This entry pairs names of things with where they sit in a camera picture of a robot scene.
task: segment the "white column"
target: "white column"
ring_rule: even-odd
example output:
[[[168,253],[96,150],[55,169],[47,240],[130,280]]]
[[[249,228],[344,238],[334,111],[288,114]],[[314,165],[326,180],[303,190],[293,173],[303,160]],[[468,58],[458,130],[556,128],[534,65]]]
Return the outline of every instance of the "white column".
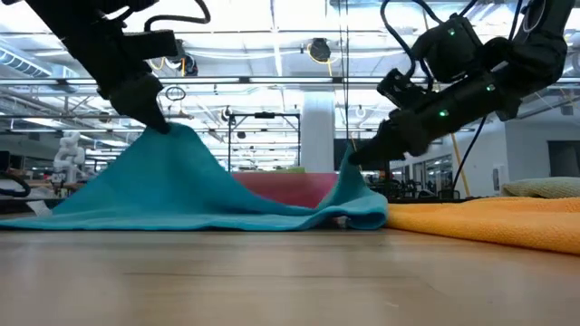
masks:
[[[308,91],[301,116],[301,166],[308,173],[334,171],[334,94]]]

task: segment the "teal cloth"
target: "teal cloth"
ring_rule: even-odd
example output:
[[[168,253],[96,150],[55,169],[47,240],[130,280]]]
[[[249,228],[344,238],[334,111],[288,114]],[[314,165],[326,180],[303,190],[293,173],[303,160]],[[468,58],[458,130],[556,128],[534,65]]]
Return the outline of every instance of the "teal cloth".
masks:
[[[357,167],[343,162],[337,184],[316,208],[288,206],[254,195],[215,160],[196,132],[172,124],[151,129],[52,216],[0,226],[41,230],[306,230],[347,216],[355,229],[385,225],[386,198],[371,191]]]

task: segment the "table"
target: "table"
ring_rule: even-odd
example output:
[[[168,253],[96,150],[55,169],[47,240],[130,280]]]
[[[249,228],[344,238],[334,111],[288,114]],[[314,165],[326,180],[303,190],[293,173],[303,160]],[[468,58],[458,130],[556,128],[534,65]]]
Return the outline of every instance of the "table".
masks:
[[[577,325],[580,258],[396,230],[1,232],[3,326]]]

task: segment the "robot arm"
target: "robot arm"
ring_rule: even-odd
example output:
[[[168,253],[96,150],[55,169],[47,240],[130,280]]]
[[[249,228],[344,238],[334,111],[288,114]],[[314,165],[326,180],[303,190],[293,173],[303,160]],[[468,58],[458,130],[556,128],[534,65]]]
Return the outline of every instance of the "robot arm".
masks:
[[[350,157],[353,164],[424,154],[429,144],[495,111],[513,119],[521,98],[557,82],[566,60],[563,33],[575,0],[530,0],[513,39],[481,44],[467,18],[451,18],[420,36],[411,52],[430,66],[440,92],[425,90],[397,70],[377,91],[398,109],[377,135]]]
[[[21,0],[2,0],[11,5]],[[99,85],[100,95],[111,101],[120,114],[128,115],[161,133],[169,132],[157,104],[163,89],[144,60],[178,55],[171,30],[151,31],[159,20],[207,24],[209,11],[202,0],[195,0],[204,18],[157,15],[145,23],[145,32],[124,34],[124,20],[159,0],[25,0],[61,39]],[[107,19],[123,7],[128,9],[115,19]]]

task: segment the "yellow cloth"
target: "yellow cloth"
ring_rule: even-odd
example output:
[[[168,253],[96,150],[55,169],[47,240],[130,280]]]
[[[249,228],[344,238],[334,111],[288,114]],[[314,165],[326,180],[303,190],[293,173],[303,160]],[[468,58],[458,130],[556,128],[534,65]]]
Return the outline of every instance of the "yellow cloth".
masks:
[[[580,254],[580,198],[485,198],[463,204],[389,204],[388,227]]]

